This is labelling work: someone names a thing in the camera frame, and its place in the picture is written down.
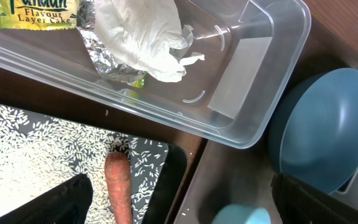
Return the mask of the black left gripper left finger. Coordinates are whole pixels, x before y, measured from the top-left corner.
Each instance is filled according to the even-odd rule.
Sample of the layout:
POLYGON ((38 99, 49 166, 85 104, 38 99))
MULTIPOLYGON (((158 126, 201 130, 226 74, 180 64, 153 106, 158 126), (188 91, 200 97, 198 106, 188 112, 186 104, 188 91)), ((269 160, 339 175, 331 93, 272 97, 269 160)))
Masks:
POLYGON ((0 217, 0 224, 84 224, 93 199, 90 178, 78 174, 0 217))

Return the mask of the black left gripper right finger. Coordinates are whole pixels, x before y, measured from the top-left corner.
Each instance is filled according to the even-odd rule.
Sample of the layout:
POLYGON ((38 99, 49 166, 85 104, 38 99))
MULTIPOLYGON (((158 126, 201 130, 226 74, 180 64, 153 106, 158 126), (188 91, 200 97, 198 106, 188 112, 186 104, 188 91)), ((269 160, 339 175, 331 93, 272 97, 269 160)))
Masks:
POLYGON ((275 174, 271 187, 283 223, 358 223, 356 209, 290 175, 275 174))

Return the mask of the orange carrot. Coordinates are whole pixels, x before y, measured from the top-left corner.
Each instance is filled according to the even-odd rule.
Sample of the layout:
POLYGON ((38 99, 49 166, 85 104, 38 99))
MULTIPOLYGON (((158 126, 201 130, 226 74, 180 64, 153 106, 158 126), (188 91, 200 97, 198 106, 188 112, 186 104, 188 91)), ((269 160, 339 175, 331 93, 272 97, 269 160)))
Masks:
POLYGON ((131 166, 122 152, 108 154, 104 174, 109 201, 117 224, 133 224, 131 210, 131 166))

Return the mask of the light blue rice bowl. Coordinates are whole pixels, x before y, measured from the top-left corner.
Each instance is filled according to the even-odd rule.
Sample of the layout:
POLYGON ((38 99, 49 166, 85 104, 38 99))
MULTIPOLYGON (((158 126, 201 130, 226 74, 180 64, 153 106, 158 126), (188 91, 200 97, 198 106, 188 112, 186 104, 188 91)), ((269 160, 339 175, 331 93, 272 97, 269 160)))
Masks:
POLYGON ((268 211, 262 207, 230 204, 222 208, 212 224, 271 224, 268 211))

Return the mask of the dark blue plate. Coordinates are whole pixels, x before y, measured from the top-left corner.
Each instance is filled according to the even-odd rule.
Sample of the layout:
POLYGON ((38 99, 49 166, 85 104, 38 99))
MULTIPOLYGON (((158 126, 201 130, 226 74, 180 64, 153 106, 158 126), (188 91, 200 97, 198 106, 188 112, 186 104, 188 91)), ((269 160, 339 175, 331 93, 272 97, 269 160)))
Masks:
POLYGON ((273 169, 326 194, 358 168, 358 70, 339 68, 299 83, 268 129, 273 169))

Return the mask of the white tissue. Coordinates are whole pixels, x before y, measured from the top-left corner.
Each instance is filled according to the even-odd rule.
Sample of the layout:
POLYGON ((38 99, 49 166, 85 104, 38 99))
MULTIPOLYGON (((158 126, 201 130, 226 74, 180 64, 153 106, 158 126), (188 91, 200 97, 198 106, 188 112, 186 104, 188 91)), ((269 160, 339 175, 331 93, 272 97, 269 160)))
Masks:
POLYGON ((182 25, 174 0, 95 0, 94 32, 118 61, 161 82, 179 82, 204 54, 186 53, 193 28, 182 25))
POLYGON ((96 71, 105 80, 143 88, 147 72, 135 70, 114 58, 94 33, 95 15, 94 0, 79 1, 76 26, 96 71))

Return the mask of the yellow snack wrapper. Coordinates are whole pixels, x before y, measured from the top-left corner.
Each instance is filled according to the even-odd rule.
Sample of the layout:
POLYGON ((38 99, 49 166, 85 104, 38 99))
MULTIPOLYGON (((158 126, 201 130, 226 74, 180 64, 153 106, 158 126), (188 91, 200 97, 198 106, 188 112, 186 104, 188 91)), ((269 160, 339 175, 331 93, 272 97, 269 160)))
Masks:
POLYGON ((79 4, 79 0, 0 0, 0 29, 74 29, 79 4))

